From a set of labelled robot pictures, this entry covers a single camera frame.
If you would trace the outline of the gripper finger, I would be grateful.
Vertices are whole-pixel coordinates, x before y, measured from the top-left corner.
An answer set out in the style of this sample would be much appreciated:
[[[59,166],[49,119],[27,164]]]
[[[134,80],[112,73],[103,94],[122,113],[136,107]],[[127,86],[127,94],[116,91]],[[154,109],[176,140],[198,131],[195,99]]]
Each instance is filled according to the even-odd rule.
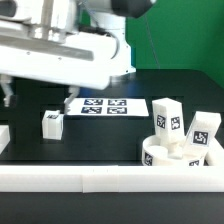
[[[68,114],[69,105],[79,95],[80,88],[78,86],[70,86],[68,89],[69,96],[64,100],[64,113]]]
[[[10,107],[13,102],[14,93],[11,88],[11,83],[11,76],[0,74],[0,87],[2,88],[3,93],[5,94],[5,97],[3,99],[5,107]]]

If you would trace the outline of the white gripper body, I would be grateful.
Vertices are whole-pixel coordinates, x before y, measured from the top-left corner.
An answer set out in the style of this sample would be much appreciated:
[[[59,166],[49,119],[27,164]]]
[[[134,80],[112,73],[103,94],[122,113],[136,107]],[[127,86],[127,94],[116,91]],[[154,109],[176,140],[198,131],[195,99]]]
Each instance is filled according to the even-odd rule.
[[[0,20],[0,74],[104,89],[118,41],[108,34],[68,35],[64,44],[33,39],[28,27]]]

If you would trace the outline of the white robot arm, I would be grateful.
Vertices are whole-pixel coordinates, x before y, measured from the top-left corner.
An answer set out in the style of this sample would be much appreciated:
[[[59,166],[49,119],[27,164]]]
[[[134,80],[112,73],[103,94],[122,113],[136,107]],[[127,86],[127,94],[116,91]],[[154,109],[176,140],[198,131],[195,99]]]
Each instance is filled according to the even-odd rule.
[[[136,71],[126,20],[157,0],[0,0],[0,87],[16,101],[14,77],[67,85],[69,106],[82,87],[105,89]]]

